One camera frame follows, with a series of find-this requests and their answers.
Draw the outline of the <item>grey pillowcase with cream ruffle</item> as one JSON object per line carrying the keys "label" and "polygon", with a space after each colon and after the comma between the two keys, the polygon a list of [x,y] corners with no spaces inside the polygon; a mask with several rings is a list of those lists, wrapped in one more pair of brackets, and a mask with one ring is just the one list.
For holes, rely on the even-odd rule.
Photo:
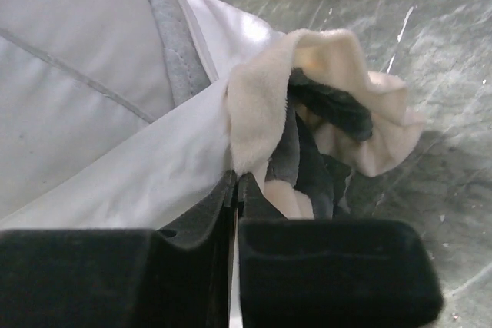
{"label": "grey pillowcase with cream ruffle", "polygon": [[331,218],[324,155],[375,177],[419,141],[407,86],[369,71],[351,31],[286,34],[220,0],[148,2],[175,106],[2,228],[159,228],[229,170],[253,174],[286,217]]}

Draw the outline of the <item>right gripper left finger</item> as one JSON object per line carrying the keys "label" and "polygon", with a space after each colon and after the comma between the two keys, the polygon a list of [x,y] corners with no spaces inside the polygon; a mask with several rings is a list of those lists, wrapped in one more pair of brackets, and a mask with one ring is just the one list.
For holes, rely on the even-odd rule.
{"label": "right gripper left finger", "polygon": [[226,327],[236,175],[159,230],[5,230],[3,327]]}

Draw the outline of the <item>white pillow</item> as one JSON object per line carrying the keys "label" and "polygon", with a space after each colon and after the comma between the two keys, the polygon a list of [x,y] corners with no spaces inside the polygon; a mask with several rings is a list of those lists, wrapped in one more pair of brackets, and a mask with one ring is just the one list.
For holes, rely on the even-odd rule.
{"label": "white pillow", "polygon": [[1,0],[1,214],[174,107],[148,0]]}

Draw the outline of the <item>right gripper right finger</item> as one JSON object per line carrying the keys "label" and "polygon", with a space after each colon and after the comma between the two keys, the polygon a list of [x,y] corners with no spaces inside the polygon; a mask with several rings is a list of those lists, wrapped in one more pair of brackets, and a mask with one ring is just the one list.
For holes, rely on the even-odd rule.
{"label": "right gripper right finger", "polygon": [[253,176],[238,183],[246,327],[422,327],[444,305],[416,230],[395,220],[289,220]]}

